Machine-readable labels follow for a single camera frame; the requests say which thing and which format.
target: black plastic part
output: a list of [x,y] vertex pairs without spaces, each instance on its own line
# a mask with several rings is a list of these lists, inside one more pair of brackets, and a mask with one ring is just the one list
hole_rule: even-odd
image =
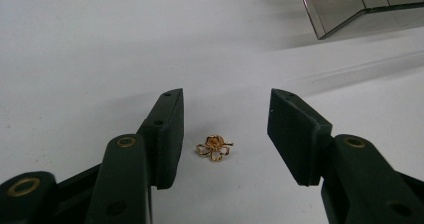
[[350,204],[340,223],[424,223],[419,198],[369,141],[339,135],[330,149]]
[[299,185],[318,185],[332,124],[293,93],[272,89],[268,135]]
[[47,202],[56,189],[48,172],[29,172],[9,179],[0,186],[0,223],[42,223],[52,215]]
[[[125,140],[125,145],[134,143],[122,147],[119,140]],[[146,145],[140,135],[110,141],[85,223],[151,223],[148,174]]]
[[400,177],[402,177],[406,185],[411,188],[411,191],[414,192],[415,196],[417,196],[421,200],[421,203],[424,205],[424,182],[400,172],[398,172],[398,174]]
[[183,89],[163,93],[137,134],[145,137],[151,165],[150,184],[157,189],[172,186],[184,137]]
[[342,185],[330,184],[327,179],[324,180],[321,189],[322,201],[325,206],[328,222],[330,224],[345,223],[349,213],[350,203]]
[[100,164],[57,185],[52,223],[84,223],[99,170]]

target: white surface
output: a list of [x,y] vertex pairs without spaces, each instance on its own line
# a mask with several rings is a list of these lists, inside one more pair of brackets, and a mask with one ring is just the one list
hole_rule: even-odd
[[[0,182],[98,164],[179,87],[184,147],[155,223],[327,223],[266,135],[271,88],[424,179],[424,28],[317,41],[302,0],[0,0],[0,20]],[[235,143],[221,163],[194,153],[215,133]]]

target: gold earring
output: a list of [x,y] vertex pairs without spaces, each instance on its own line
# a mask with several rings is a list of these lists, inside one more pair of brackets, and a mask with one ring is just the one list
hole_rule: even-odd
[[206,138],[205,144],[196,146],[199,156],[209,156],[209,160],[213,162],[221,161],[223,156],[230,154],[229,146],[233,146],[232,142],[225,142],[224,138],[219,135],[211,135]]

